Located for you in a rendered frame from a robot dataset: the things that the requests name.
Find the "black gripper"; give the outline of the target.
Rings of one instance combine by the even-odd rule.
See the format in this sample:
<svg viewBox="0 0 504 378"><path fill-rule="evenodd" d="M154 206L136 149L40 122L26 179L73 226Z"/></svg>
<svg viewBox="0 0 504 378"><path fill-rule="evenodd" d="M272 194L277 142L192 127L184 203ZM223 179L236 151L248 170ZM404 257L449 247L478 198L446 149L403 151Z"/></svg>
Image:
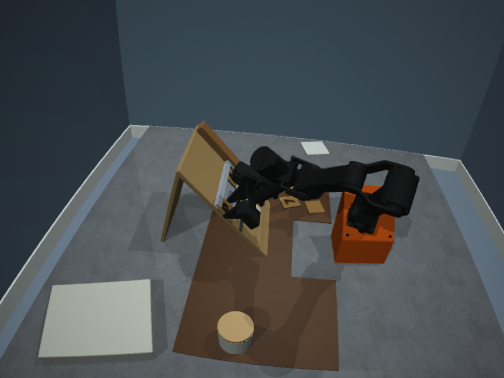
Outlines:
<svg viewBox="0 0 504 378"><path fill-rule="evenodd" d="M246 192L247 188L238 186L237 189L226 199L228 203L236 202L236 206L231 208L225 214L224 219L241 219L251 230L259 227L260 211L256 208L256 204L261 207L265 205L265 201L274 198L279 198L279 193L272 185L271 181L263 175L261 185L251 194ZM248 200L245 200L248 199ZM241 201L243 200L243 201ZM240 202L241 201L241 202Z"/></svg>

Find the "grey cylinder with tan lid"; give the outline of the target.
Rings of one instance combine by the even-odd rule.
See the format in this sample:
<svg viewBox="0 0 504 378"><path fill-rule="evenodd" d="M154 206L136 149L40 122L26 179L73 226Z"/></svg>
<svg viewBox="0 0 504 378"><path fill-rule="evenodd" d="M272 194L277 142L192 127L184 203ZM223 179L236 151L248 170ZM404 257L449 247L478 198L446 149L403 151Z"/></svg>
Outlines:
<svg viewBox="0 0 504 378"><path fill-rule="evenodd" d="M251 347L254 323L248 315L232 311L224 314L217 325L219 344L225 352L241 354Z"/></svg>

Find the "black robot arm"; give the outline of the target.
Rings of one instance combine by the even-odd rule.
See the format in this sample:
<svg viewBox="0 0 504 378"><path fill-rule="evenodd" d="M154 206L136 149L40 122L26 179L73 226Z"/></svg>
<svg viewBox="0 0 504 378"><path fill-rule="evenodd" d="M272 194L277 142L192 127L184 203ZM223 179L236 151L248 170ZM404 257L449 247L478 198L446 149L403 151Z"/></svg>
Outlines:
<svg viewBox="0 0 504 378"><path fill-rule="evenodd" d="M408 216L420 180L412 168L392 161L368 164L350 161L348 165L321 168L294 155L286 161L268 146L261 146L253 152L250 165L239 161L231 176L237 185L247 188L248 194L261 185L263 177L260 176L263 175L278 192L286 191L302 201L319 199L325 192L356 195L348 211L346 226L356 228L360 234L373 234L383 213L396 218ZM388 170L384 185L373 194L364 193L366 175L383 170Z"/></svg>

